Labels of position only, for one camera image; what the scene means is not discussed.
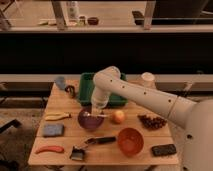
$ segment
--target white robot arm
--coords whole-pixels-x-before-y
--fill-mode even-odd
[[[110,94],[115,93],[163,116],[186,130],[183,170],[213,171],[213,100],[196,103],[128,83],[120,79],[120,71],[116,67],[99,71],[93,81],[93,107],[104,108]]]

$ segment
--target sponge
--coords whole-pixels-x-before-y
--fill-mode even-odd
[[[43,128],[44,137],[57,137],[62,136],[64,133],[63,124],[46,124]]]

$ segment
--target green bin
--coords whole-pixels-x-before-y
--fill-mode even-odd
[[[93,76],[95,73],[82,73],[79,85],[78,101],[82,106],[91,105],[91,96],[94,89]],[[126,81],[126,75],[121,73],[121,79]],[[107,106],[124,106],[127,100],[121,96],[111,94]]]

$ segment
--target dark background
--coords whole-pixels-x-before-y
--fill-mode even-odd
[[[213,33],[1,33],[0,74],[213,74]]]

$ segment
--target orange bowl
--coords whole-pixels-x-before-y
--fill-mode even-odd
[[[144,140],[140,132],[134,128],[121,130],[117,138],[118,147],[128,157],[138,154],[144,145]]]

